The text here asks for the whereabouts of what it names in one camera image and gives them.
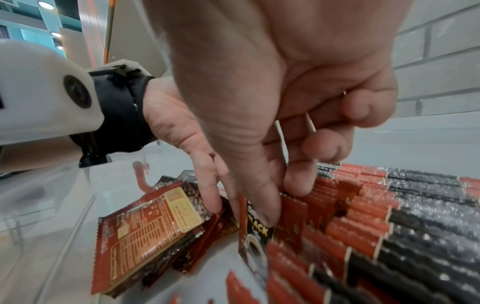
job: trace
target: black wrist strap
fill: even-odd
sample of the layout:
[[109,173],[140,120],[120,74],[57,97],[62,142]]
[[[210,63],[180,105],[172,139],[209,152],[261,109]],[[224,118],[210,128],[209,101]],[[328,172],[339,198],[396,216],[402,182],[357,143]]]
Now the black wrist strap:
[[154,77],[113,70],[92,78],[104,121],[96,131],[70,136],[82,147],[80,167],[106,163],[107,154],[138,151],[156,140],[143,114],[145,90]]

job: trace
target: brick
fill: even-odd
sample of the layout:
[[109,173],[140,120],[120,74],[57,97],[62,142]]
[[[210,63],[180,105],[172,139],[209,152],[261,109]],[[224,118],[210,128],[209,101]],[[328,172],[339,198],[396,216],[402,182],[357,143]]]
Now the brick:
[[417,103],[416,101],[397,102],[395,114],[392,116],[392,118],[416,116],[415,114],[416,103]]
[[480,92],[423,99],[422,115],[480,111]]
[[480,51],[455,55],[395,71],[398,98],[414,98],[480,88]]
[[433,25],[429,57],[478,46],[480,46],[480,9],[475,9]]
[[394,67],[417,62],[424,57],[425,29],[400,35],[395,40],[392,62]]
[[478,3],[480,0],[416,0],[400,30],[419,26]]

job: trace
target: stack of packets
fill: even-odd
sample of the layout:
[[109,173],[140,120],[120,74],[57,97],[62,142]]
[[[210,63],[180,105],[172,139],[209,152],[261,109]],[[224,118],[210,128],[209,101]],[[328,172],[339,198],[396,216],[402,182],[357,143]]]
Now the stack of packets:
[[478,179],[319,163],[275,227],[241,201],[239,253],[270,304],[480,303],[479,196]]
[[113,298],[168,269],[193,274],[207,250],[238,231],[227,199],[207,211],[191,170],[163,176],[139,200],[98,219],[91,293]]

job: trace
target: recessed light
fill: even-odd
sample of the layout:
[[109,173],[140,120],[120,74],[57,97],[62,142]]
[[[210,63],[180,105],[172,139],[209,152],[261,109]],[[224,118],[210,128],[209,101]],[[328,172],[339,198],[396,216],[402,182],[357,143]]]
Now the recessed light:
[[44,8],[46,10],[50,10],[50,11],[55,9],[55,7],[53,5],[51,5],[50,3],[46,3],[45,1],[39,1],[38,5],[41,6],[42,8]]

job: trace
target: beige label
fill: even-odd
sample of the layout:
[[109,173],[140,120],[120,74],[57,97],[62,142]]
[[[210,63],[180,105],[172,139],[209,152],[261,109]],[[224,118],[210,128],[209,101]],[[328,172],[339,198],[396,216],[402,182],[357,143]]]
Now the beige label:
[[181,188],[166,192],[164,197],[180,232],[187,233],[202,223],[202,218]]

